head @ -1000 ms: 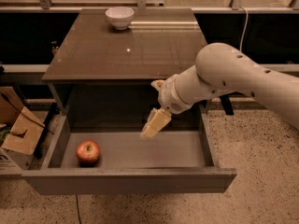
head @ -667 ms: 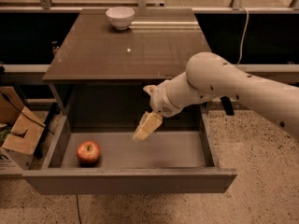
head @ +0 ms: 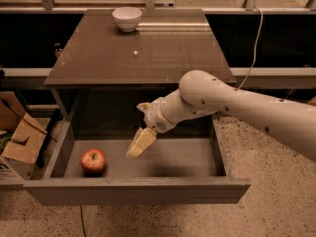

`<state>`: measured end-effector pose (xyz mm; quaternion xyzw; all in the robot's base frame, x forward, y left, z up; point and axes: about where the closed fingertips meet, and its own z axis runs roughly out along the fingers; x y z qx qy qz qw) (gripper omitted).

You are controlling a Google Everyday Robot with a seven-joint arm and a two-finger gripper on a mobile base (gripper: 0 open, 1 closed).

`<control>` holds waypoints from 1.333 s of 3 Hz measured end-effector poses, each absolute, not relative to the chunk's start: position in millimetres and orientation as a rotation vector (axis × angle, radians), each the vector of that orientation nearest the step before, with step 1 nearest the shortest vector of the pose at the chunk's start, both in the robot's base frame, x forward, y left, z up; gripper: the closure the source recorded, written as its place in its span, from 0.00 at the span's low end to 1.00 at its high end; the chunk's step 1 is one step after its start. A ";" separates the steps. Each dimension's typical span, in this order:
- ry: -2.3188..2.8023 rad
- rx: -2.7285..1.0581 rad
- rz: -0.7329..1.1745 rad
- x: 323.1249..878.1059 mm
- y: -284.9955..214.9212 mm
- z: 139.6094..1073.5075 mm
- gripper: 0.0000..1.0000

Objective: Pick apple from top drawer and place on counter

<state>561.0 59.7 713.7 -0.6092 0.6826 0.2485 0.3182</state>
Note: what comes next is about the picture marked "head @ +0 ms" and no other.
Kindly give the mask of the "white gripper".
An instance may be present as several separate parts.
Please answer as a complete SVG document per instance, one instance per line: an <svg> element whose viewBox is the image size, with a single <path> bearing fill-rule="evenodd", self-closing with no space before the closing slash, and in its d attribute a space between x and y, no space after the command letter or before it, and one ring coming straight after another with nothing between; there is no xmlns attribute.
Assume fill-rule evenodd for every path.
<svg viewBox="0 0 316 237"><path fill-rule="evenodd" d="M144 122L148 127L140 128L134 136L126 153L129 159L139 157L150 147L156 141L157 133L165 133L176 126L170 118L173 104L163 97L151 103L139 103L136 107L144 112Z"/></svg>

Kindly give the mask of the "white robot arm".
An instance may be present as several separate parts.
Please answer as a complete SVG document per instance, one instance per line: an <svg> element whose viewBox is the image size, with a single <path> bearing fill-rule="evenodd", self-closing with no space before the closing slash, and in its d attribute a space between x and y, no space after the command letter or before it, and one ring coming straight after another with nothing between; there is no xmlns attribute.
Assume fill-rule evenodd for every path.
<svg viewBox="0 0 316 237"><path fill-rule="evenodd" d="M126 156L136 158L184 120L223 112L266 134L304 157L316 160L316 107L222 82L200 70L186 73L178 89L151 103L140 103L145 128L137 131Z"/></svg>

